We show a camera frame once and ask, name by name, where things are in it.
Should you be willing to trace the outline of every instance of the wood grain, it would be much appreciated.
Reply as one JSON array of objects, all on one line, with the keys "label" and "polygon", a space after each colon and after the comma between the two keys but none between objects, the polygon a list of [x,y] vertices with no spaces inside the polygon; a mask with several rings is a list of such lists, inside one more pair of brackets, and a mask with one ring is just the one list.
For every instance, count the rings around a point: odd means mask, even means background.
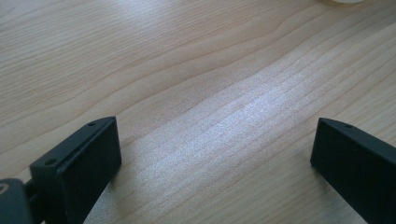
[{"label": "wood grain", "polygon": [[0,178],[117,116],[86,223],[364,223],[311,168],[319,117],[396,145],[396,2],[1,0]]}]

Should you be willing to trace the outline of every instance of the laminate wood tabletop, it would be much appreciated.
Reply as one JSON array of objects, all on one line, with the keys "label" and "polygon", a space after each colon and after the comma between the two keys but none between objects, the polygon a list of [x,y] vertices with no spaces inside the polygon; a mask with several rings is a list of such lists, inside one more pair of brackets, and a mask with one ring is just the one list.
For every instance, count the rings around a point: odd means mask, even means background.
[{"label": "laminate wood tabletop", "polygon": [[0,178],[117,116],[86,223],[364,223],[318,118],[396,146],[396,1],[1,0]]}]

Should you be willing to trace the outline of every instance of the screw hole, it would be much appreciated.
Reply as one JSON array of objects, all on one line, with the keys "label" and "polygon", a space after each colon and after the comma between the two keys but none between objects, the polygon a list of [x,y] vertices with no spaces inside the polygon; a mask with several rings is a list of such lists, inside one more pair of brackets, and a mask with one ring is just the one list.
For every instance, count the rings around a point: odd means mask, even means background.
[{"label": "screw hole", "polygon": [[51,159],[49,161],[46,161],[46,165],[52,165],[53,163],[55,163],[56,160],[55,159]]},{"label": "screw hole", "polygon": [[9,188],[9,184],[6,183],[0,184],[0,194],[6,192],[8,188]]}]

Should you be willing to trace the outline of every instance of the black plastic part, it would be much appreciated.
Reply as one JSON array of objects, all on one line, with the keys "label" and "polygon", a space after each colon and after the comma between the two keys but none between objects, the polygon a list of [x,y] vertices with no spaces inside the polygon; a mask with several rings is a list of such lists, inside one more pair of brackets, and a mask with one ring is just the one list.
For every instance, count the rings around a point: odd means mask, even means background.
[{"label": "black plastic part", "polygon": [[82,223],[121,165],[116,118],[93,121],[31,164],[47,224]]},{"label": "black plastic part", "polygon": [[396,223],[395,147],[349,124],[319,119],[311,164],[368,223]]},{"label": "black plastic part", "polygon": [[34,223],[24,186],[19,179],[0,180],[0,223]]}]

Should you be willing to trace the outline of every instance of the wooden desk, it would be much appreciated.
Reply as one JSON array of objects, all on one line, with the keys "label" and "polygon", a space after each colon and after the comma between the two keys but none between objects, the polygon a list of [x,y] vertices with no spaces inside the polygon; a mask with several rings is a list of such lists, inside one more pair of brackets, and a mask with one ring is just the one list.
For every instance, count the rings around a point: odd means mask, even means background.
[{"label": "wooden desk", "polygon": [[117,116],[87,223],[364,223],[311,168],[319,117],[396,145],[396,2],[3,0],[0,178]]}]

